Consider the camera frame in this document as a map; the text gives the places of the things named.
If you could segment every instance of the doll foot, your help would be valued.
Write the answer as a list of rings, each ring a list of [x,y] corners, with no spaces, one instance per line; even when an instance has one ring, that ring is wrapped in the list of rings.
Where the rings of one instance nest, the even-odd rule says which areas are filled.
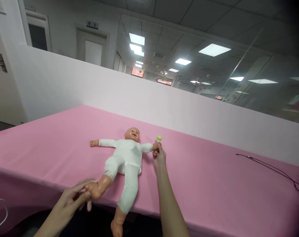
[[[107,175],[102,175],[97,183],[89,183],[85,186],[85,190],[91,193],[93,200],[99,200],[104,192],[110,187],[111,179]]]
[[[111,231],[113,237],[122,237],[123,236],[123,223],[125,221],[126,215],[123,214],[119,207],[116,207],[114,219],[111,222]]]
[[[114,223],[114,220],[111,222],[111,231],[113,237],[122,237],[123,236],[123,226],[120,224]]]

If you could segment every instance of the pink tablecloth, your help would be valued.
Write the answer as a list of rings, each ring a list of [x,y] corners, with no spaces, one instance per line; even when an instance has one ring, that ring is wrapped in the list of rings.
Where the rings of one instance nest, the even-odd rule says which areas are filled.
[[[32,213],[52,207],[63,187],[89,177],[98,179],[113,149],[90,148],[89,141],[121,139],[132,126],[140,130],[142,143],[153,142],[157,135],[163,137],[170,182],[192,231],[216,236],[271,237],[290,236],[297,229],[299,193],[293,184],[235,154],[262,159],[297,181],[299,167],[80,106],[0,132],[0,198],[10,208],[0,233]],[[123,186],[124,176],[118,175],[99,202],[115,206]],[[132,211],[159,215],[151,154],[143,155]]]

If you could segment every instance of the doll face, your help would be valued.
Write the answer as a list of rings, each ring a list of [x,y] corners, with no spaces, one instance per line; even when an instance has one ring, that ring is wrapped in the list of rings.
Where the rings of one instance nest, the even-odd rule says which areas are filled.
[[[137,128],[129,128],[124,134],[125,139],[131,139],[139,142],[139,130]]]

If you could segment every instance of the black cable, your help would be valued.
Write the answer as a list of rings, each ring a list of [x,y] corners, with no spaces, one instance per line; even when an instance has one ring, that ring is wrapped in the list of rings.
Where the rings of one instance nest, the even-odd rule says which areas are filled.
[[[285,178],[290,179],[290,180],[293,182],[294,188],[295,188],[297,191],[299,191],[298,188],[296,187],[296,184],[299,185],[299,183],[296,182],[296,181],[294,181],[288,174],[284,173],[282,170],[279,170],[278,168],[275,168],[274,166],[272,166],[272,165],[270,165],[270,164],[268,164],[268,163],[265,163],[265,162],[263,162],[263,161],[261,161],[261,160],[258,160],[258,159],[256,159],[256,158],[253,158],[253,157],[251,157],[251,156],[245,156],[245,155],[243,155],[243,154],[236,154],[236,155],[242,155],[242,156],[244,156],[244,157],[247,157],[247,158],[253,160],[254,162],[257,162],[258,164],[261,164],[261,165],[263,165],[263,166],[265,166],[265,167],[267,167],[267,168],[269,168],[269,169],[271,169],[271,170],[273,170],[273,171],[279,173],[280,175],[283,175]],[[268,166],[266,166],[266,165],[264,165],[264,164],[262,164],[262,163],[260,163],[260,162],[258,162],[258,161],[260,161],[260,162],[262,162],[262,163],[264,163],[264,164],[266,164],[266,165],[269,165],[269,166],[275,168],[275,169],[278,170],[278,171],[281,171],[283,174],[281,174],[280,172],[278,172],[278,171],[276,171],[276,170],[274,170],[274,169],[272,169],[272,168],[270,168],[270,167],[268,167]]]

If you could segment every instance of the white cable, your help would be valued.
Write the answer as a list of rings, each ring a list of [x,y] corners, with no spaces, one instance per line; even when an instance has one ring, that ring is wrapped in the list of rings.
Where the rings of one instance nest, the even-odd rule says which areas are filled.
[[[3,205],[4,205],[5,210],[6,210],[6,217],[5,217],[4,220],[0,223],[0,226],[1,226],[1,225],[5,222],[5,220],[7,219],[7,217],[8,217],[8,208],[7,208],[7,206],[6,206],[6,202],[5,202],[5,200],[3,200],[3,199],[0,198],[0,201],[3,202]]]

